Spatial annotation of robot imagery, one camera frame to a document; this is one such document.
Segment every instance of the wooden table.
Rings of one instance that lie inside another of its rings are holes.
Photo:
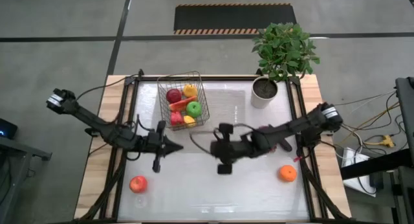
[[[125,77],[124,75],[108,76],[107,84],[111,84]],[[121,101],[121,94],[123,89],[123,82],[119,84],[107,87],[103,92],[102,104],[99,110],[99,117],[104,120],[111,121],[118,113],[119,105]],[[306,110],[314,109],[319,103],[323,102],[321,93],[319,90],[318,81],[316,75],[306,75],[301,79],[303,99],[305,101]],[[129,112],[129,103],[131,100],[132,91],[129,92],[127,98],[127,105],[125,107],[124,120]],[[298,98],[294,95],[295,107],[298,109]],[[331,137],[322,137],[326,142],[332,142]],[[101,138],[95,138],[91,144],[91,151],[103,145],[104,142]],[[82,187],[79,193],[78,203],[76,205],[75,218],[79,218],[84,215],[91,205],[96,201],[102,190],[104,189],[105,179],[107,175],[107,169],[109,164],[109,156],[111,154],[111,147],[105,146],[101,150],[96,151],[91,155],[86,164],[85,173],[83,175]],[[332,199],[333,203],[348,217],[351,217],[351,211],[349,210],[347,196],[343,187],[340,169],[338,161],[336,160],[335,150],[327,145],[320,144],[315,148],[316,159],[318,162],[318,168],[321,178],[323,189],[328,196]],[[320,217],[320,210],[318,199],[312,185],[312,200],[316,216]],[[109,202],[107,207],[107,217],[111,216],[113,207],[113,198],[115,193],[115,187],[109,196]]]

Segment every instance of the green apple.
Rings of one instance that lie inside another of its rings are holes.
[[[187,104],[187,115],[197,118],[201,115],[201,104],[197,101],[192,101]]]

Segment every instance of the soil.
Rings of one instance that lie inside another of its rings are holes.
[[[260,98],[272,98],[278,92],[278,87],[274,82],[269,82],[266,78],[259,79],[253,84],[253,91]]]

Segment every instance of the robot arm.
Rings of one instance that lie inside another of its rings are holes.
[[[217,137],[210,145],[210,153],[221,160],[219,174],[230,174],[232,163],[242,157],[255,158],[268,153],[276,144],[282,144],[286,150],[292,150],[285,138],[301,133],[304,145],[315,144],[320,140],[323,131],[338,131],[342,118],[333,105],[319,104],[308,115],[292,120],[277,127],[265,126],[241,135],[240,141],[230,141],[233,128],[231,124],[220,124],[219,132],[223,138]]]
[[[159,160],[161,157],[182,149],[181,145],[171,142],[164,135],[165,121],[158,122],[157,130],[150,131],[148,136],[140,136],[123,125],[106,122],[91,113],[79,105],[72,91],[55,89],[46,103],[47,107],[57,114],[72,115],[92,127],[100,133],[106,143],[113,147],[131,152],[154,153],[156,155],[153,164],[154,172],[160,171]]]

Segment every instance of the green leaves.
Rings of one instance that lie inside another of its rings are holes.
[[[300,52],[299,51],[290,51],[287,53],[292,59],[298,59],[300,58]]]
[[[315,64],[319,65],[321,63],[319,57],[317,56],[311,56],[310,59],[315,62]]]
[[[265,67],[266,65],[268,65],[268,62],[265,59],[259,60],[260,67]]]
[[[297,67],[298,67],[298,63],[297,63],[297,62],[294,62],[294,61],[289,61],[287,64],[288,64],[289,66],[291,66],[291,67],[295,67],[295,68],[297,68]]]
[[[253,39],[252,52],[259,54],[259,66],[271,80],[282,81],[290,74],[313,73],[309,62],[320,63],[312,51],[316,47],[309,39],[310,34],[302,32],[298,24],[271,23],[265,30],[258,31],[259,37]]]

